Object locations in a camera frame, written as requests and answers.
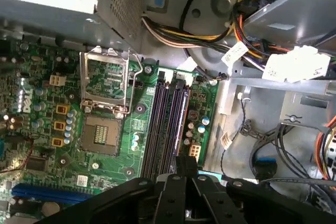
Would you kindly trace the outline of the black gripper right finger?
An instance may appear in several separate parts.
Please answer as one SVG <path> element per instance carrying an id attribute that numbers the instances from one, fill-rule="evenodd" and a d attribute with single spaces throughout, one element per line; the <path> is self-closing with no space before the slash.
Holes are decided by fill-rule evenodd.
<path id="1" fill-rule="evenodd" d="M 243 179 L 201 175 L 195 157 L 186 158 L 187 210 L 196 223 L 335 223 L 335 215 Z"/>

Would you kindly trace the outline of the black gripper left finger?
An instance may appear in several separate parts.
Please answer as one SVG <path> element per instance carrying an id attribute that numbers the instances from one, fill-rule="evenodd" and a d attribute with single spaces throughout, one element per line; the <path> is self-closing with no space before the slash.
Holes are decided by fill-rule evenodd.
<path id="1" fill-rule="evenodd" d="M 153 182 L 135 178 L 44 218 L 40 223 L 184 223 L 187 157 Z"/>

